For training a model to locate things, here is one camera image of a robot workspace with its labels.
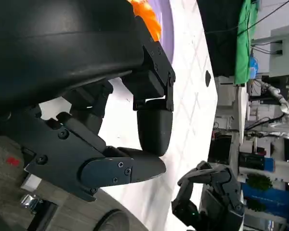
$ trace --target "black cover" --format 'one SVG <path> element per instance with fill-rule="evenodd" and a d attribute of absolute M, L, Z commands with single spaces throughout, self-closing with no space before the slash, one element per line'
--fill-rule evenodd
<path fill-rule="evenodd" d="M 140 66 L 137 38 L 126 0 L 0 1 L 0 110 Z"/>
<path fill-rule="evenodd" d="M 197 0 L 214 76 L 233 76 L 236 38 L 243 0 Z"/>

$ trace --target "orange object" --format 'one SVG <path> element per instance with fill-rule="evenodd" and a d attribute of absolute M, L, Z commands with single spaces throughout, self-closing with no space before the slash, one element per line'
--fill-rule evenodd
<path fill-rule="evenodd" d="M 162 29 L 148 1 L 147 0 L 128 0 L 128 1 L 133 6 L 134 14 L 136 16 L 142 17 L 154 41 L 159 41 Z"/>

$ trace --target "black cable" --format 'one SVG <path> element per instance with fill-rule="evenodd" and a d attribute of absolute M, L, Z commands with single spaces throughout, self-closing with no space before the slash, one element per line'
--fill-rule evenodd
<path fill-rule="evenodd" d="M 257 49 L 259 49 L 259 50 L 261 50 L 261 51 L 265 51 L 265 52 L 269 52 L 269 53 L 276 53 L 276 51 L 268 51 L 268 50 L 266 50 L 266 49 L 263 49 L 263 48 L 261 48 L 261 47 L 257 47 L 257 46 L 253 46 L 253 48 L 257 48 Z"/>
<path fill-rule="evenodd" d="M 214 30 L 214 31 L 208 31 L 208 32 L 204 32 L 204 33 L 205 33 L 205 35 L 209 35 L 209 34 L 213 34 L 213 33 L 222 33 L 222 32 L 229 32 L 229 31 L 235 30 L 235 29 L 237 29 L 240 25 L 242 25 L 243 23 L 246 22 L 246 20 L 247 20 L 247 15 L 245 16 L 245 19 L 244 19 L 243 22 L 239 23 L 237 26 L 234 26 L 234 27 L 232 27 L 232 28 L 230 28 L 230 29 L 227 29 L 227 30 Z"/>
<path fill-rule="evenodd" d="M 260 95 L 260 94 L 256 91 L 255 86 L 252 85 L 252 88 L 254 88 L 255 92 L 256 92 L 258 95 Z"/>
<path fill-rule="evenodd" d="M 264 45 L 268 45 L 271 43 L 279 43 L 279 42 L 267 42 L 267 43 L 263 43 L 263 44 L 255 44 L 255 46 L 264 46 Z"/>
<path fill-rule="evenodd" d="M 270 117 L 263 117 L 263 118 L 257 120 L 257 121 L 256 121 L 255 123 L 253 123 L 252 125 L 249 125 L 247 128 L 244 128 L 244 129 L 245 129 L 245 130 L 246 130 L 246 129 L 250 129 L 250 127 L 252 127 L 252 126 L 260 123 L 260 122 L 261 122 L 262 120 L 264 120 L 264 119 L 268 119 L 267 121 L 269 121 L 271 118 L 270 118 Z"/>
<path fill-rule="evenodd" d="M 256 48 L 253 48 L 255 51 L 259 51 L 259 52 L 261 52 L 261 53 L 263 53 L 263 54 L 277 54 L 277 53 L 270 53 L 270 52 L 265 52 L 265 51 L 261 51 L 261 50 L 258 50 L 258 49 L 256 49 Z"/>
<path fill-rule="evenodd" d="M 284 5 L 286 5 L 287 3 L 289 3 L 289 0 L 284 2 L 282 5 L 280 5 L 279 7 L 277 7 L 275 10 L 273 10 L 271 13 L 269 13 L 267 16 L 263 17 L 262 19 L 260 19 L 259 21 L 257 21 L 256 23 L 254 23 L 253 25 L 247 27 L 247 29 L 241 31 L 237 36 L 240 36 L 241 34 L 243 34 L 244 32 L 248 31 L 249 29 L 251 29 L 252 27 L 256 26 L 259 22 L 262 22 L 264 19 L 266 19 L 267 17 L 269 17 L 270 15 L 272 15 L 273 13 L 275 13 L 276 11 L 278 11 L 280 8 L 282 8 Z"/>
<path fill-rule="evenodd" d="M 261 84 L 260 84 L 260 85 L 258 85 L 258 84 L 256 84 L 256 83 L 259 83 L 259 82 L 255 80 L 255 81 L 254 81 L 254 84 L 255 84 L 256 86 L 258 86 L 258 87 L 262 88 Z"/>
<path fill-rule="evenodd" d="M 273 118 L 273 119 L 269 119 L 269 120 L 266 120 L 266 121 L 264 121 L 264 122 L 261 122 L 261 123 L 258 123 L 258 124 L 254 124 L 254 125 L 252 125 L 252 126 L 249 126 L 248 128 L 245 129 L 245 131 L 251 130 L 251 129 L 253 129 L 254 127 L 257 127 L 257 126 L 262 125 L 262 124 L 272 123 L 272 122 L 274 122 L 274 121 L 280 120 L 282 117 L 284 117 L 284 114 L 282 114 L 282 115 L 279 116 L 279 117 L 276 117 L 276 118 Z"/>

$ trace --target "green cloth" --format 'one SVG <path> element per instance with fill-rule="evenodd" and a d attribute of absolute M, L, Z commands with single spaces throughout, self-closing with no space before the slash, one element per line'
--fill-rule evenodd
<path fill-rule="evenodd" d="M 245 0 L 238 22 L 236 39 L 236 70 L 235 84 L 246 83 L 250 78 L 250 42 L 255 33 L 255 26 L 246 30 L 257 20 L 257 4 Z"/>

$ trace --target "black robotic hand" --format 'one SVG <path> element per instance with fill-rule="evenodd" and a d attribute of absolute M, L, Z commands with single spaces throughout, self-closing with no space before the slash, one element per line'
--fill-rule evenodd
<path fill-rule="evenodd" d="M 191 201 L 194 183 L 210 187 L 202 195 L 198 211 Z M 230 168 L 202 161 L 179 181 L 179 193 L 171 203 L 172 213 L 186 226 L 197 231 L 237 231 L 242 225 L 244 205 L 240 201 L 239 183 Z"/>

